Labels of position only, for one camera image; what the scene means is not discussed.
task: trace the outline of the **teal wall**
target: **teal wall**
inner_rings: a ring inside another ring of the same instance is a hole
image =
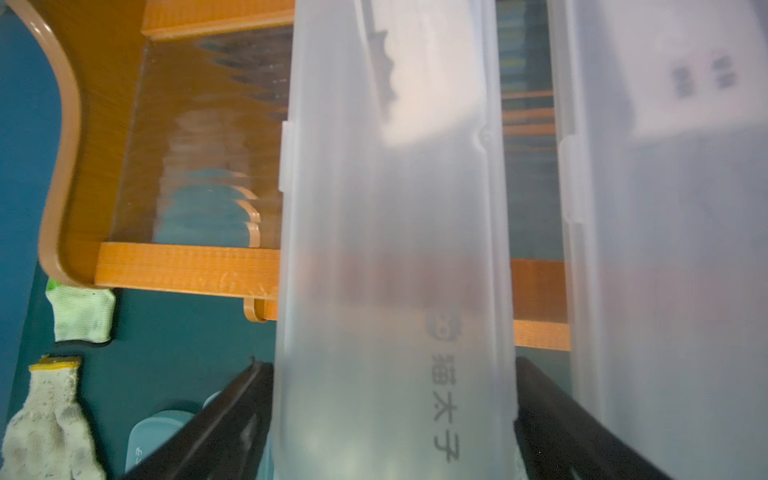
[[[0,412],[16,366],[38,255],[38,229],[61,129],[58,86],[16,15],[0,15]],[[0,424],[0,437],[5,423]]]

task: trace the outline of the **blue plastic lid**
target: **blue plastic lid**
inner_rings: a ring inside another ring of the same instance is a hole
[[[127,472],[174,436],[194,415],[180,410],[164,410],[141,420],[128,436],[128,452],[125,458]]]

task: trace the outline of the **orange wooden edge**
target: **orange wooden edge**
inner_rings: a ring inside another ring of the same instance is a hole
[[[95,278],[101,287],[277,300],[280,251],[103,242]]]
[[[521,98],[545,98],[554,97],[552,90],[512,91],[502,93],[502,100],[519,100]]]
[[[503,121],[523,121],[529,118],[554,118],[554,108],[529,108],[528,110],[504,110]]]
[[[245,299],[245,316],[251,322],[277,320],[277,302]],[[515,346],[571,351],[571,329],[567,323],[515,320]]]
[[[506,137],[523,137],[525,135],[555,135],[557,128],[554,124],[522,124],[505,125],[502,130]]]
[[[141,33],[155,41],[293,23],[294,0],[147,0]]]

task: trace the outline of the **cotton glove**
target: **cotton glove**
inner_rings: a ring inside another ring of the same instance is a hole
[[[57,342],[106,343],[111,340],[114,294],[110,290],[62,285],[51,278],[45,287],[45,296],[53,306],[53,332]]]
[[[75,400],[79,366],[77,357],[43,357],[29,367],[29,395],[5,431],[0,480],[106,479]]]

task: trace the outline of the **plastic storage box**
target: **plastic storage box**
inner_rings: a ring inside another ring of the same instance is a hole
[[[298,0],[273,452],[282,480],[514,478],[492,0]]]
[[[574,394],[674,478],[768,465],[765,2],[549,2]]]

